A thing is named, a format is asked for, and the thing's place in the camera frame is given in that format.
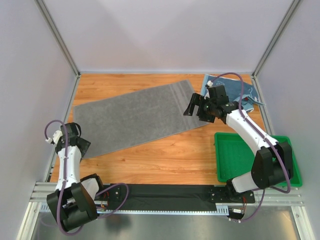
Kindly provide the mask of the grey terry towel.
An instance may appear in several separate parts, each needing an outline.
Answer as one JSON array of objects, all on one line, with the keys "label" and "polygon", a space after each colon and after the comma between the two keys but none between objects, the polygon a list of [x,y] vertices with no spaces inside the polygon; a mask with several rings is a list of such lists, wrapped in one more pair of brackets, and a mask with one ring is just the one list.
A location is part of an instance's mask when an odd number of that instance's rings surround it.
[{"label": "grey terry towel", "polygon": [[205,126],[184,116],[194,89],[189,80],[77,105],[73,120],[94,158]]}]

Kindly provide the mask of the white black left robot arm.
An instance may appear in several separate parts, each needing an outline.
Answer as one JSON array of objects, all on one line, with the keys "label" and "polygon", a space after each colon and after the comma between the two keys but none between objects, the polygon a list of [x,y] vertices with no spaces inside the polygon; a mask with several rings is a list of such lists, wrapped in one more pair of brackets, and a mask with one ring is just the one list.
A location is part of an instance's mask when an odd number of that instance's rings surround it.
[{"label": "white black left robot arm", "polygon": [[44,128],[46,142],[55,146],[59,157],[58,181],[46,203],[60,231],[69,236],[100,216],[95,198],[103,189],[101,178],[95,173],[80,178],[80,163],[91,145],[81,135],[81,127],[75,122],[52,120]]}]

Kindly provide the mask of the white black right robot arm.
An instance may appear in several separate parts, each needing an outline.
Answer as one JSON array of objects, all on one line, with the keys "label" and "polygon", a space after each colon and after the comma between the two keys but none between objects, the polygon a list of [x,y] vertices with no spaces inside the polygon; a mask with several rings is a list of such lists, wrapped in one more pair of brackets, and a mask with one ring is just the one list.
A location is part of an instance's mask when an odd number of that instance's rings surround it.
[{"label": "white black right robot arm", "polygon": [[227,181],[229,191],[240,194],[276,189],[278,184],[285,182],[287,188],[282,193],[288,194],[294,175],[291,145],[264,132],[249,117],[240,101],[229,100],[224,86],[209,87],[208,93],[208,97],[193,93],[183,114],[192,116],[197,107],[196,116],[200,121],[214,123],[215,119],[220,119],[238,133],[254,154],[251,170]]}]

